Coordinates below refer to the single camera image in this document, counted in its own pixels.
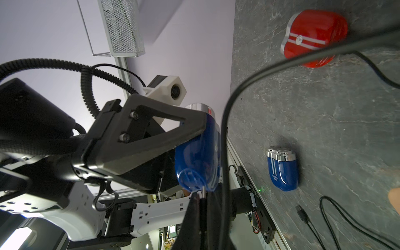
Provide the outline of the black USB cable spare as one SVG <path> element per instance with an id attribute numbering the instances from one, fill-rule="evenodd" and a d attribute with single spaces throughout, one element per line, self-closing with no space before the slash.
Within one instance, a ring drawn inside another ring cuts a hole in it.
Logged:
<path id="1" fill-rule="evenodd" d="M 247 80 L 229 138 L 291 250 L 397 250 L 400 216 L 400 29 L 324 50 L 319 69 L 279 63 Z M 267 150 L 296 153 L 299 186 L 271 181 Z"/>

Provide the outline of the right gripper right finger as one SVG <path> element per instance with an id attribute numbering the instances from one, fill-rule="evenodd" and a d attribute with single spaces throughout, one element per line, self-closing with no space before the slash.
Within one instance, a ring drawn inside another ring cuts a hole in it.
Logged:
<path id="1" fill-rule="evenodd" d="M 207 249 L 217 250 L 222 215 L 222 192 L 207 193 Z"/>

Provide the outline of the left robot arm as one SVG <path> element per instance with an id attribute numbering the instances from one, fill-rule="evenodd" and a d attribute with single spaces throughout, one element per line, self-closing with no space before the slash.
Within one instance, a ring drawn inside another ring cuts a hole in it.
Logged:
<path id="1" fill-rule="evenodd" d="M 30 69 L 80 73 L 94 117 L 73 118 L 11 75 Z M 129 245 L 153 230 L 181 225 L 177 248 L 233 249 L 229 222 L 254 212 L 249 186 L 221 184 L 220 129 L 211 108 L 180 107 L 179 77 L 157 76 L 144 95 L 101 70 L 58 59 L 1 65 L 1 210 L 41 217 L 63 229 L 74 250 Z"/>

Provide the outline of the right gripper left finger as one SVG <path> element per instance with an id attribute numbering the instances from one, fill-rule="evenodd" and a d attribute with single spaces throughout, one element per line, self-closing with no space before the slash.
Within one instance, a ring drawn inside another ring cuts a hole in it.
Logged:
<path id="1" fill-rule="evenodd" d="M 200 246 L 200 198 L 197 193 L 192 193 L 172 250 L 199 250 Z"/>

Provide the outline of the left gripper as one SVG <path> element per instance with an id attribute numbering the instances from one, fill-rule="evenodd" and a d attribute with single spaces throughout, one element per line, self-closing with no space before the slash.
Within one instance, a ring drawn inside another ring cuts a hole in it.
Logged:
<path id="1" fill-rule="evenodd" d="M 132 95 L 106 104 L 71 158 L 79 173 L 147 194 L 158 191 L 169 156 L 202 134 L 206 113 Z"/>

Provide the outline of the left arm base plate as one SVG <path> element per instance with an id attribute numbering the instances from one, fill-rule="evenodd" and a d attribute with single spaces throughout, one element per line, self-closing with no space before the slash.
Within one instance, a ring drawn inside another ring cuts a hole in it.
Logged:
<path id="1" fill-rule="evenodd" d="M 267 211 L 256 186 L 243 166 L 238 166 L 235 175 L 240 187 L 245 187 L 250 192 L 253 206 L 252 212 L 256 217 L 256 224 L 258 226 L 256 231 L 258 231 L 258 236 L 262 237 L 261 242 L 266 244 L 271 243 L 276 232 L 276 226 Z"/>

